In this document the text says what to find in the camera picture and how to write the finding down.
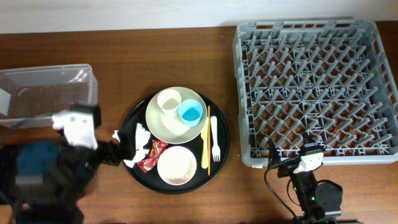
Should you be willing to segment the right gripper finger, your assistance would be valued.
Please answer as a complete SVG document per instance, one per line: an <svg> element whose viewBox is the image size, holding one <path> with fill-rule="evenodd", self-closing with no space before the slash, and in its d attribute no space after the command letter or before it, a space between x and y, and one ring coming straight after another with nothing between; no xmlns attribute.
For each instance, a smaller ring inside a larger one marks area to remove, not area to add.
<svg viewBox="0 0 398 224"><path fill-rule="evenodd" d="M304 133L302 134L302 137L303 137L303 141L304 141L304 145L305 145L305 146L316 146L316 145L317 145L317 142L314 141L314 140L308 135L307 132L304 132Z"/></svg>
<svg viewBox="0 0 398 224"><path fill-rule="evenodd" d="M277 151L277 148L273 142L273 140L269 140L269 162L267 167L271 168L272 166L279 164L281 162L279 153Z"/></svg>

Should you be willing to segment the white tissue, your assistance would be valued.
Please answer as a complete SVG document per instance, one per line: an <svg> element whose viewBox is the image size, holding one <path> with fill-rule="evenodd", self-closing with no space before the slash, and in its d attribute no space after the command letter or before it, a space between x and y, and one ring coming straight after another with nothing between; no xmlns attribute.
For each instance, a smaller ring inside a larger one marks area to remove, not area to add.
<svg viewBox="0 0 398 224"><path fill-rule="evenodd" d="M136 154L143 154L145 157L150 152L150 149L146 149L144 146L149 142L151 133L147 131L141 123L136 124L134 133L134 148Z"/></svg>
<svg viewBox="0 0 398 224"><path fill-rule="evenodd" d="M129 168L133 168L134 164L144 160L146 156L149 154L149 149L139 148L136 150L136 154L131 160L123 160L124 164L127 165Z"/></svg>

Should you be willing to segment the red snack wrapper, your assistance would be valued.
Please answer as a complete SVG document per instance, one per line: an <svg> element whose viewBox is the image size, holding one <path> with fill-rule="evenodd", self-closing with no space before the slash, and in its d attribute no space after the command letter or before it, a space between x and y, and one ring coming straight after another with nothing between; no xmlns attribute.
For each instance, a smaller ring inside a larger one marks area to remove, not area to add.
<svg viewBox="0 0 398 224"><path fill-rule="evenodd" d="M160 140L152 141L152 149L147 159L144 159L137 163L138 167L141 169L141 171L143 171L143 173L150 171L157 165L159 157L166 150L167 146L168 143L166 142Z"/></svg>

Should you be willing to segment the cream cup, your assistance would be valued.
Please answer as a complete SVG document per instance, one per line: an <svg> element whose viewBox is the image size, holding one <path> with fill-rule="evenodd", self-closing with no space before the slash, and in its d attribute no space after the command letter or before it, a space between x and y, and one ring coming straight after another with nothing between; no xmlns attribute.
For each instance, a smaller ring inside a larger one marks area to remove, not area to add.
<svg viewBox="0 0 398 224"><path fill-rule="evenodd" d="M182 102L182 97L177 90L168 88L162 90L157 97L157 104L164 115L176 117L178 115L178 107Z"/></svg>

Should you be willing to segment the small pink bowl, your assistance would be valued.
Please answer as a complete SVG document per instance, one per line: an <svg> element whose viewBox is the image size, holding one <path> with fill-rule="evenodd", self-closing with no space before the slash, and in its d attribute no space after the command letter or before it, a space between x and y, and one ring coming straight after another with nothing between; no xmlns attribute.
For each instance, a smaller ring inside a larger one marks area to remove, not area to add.
<svg viewBox="0 0 398 224"><path fill-rule="evenodd" d="M189 182L197 170L193 152L182 146L166 149L159 157L157 170L160 178L169 185L183 185Z"/></svg>

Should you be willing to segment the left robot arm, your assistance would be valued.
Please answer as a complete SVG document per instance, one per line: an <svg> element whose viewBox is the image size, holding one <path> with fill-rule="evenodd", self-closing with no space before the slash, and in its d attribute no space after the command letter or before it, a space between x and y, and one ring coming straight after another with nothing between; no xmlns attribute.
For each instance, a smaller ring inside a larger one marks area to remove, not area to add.
<svg viewBox="0 0 398 224"><path fill-rule="evenodd" d="M52 115L60 140L1 149L1 201L13 223L83 223L78 201L105 159L95 137L99 105L71 105Z"/></svg>

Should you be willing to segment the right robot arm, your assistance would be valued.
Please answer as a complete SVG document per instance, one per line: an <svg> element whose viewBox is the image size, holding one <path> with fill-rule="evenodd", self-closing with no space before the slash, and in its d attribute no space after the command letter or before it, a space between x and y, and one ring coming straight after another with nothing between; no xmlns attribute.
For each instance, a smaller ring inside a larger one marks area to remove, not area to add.
<svg viewBox="0 0 398 224"><path fill-rule="evenodd" d="M279 202L293 215L294 223L337 223L341 215L342 186L330 180L317 180L314 171L323 165L325 145L314 141L307 133L302 134L304 144L295 157L282 160L273 141L269 143L269 162L264 175L277 170L279 178L289 177L298 205L299 217L283 201Z"/></svg>

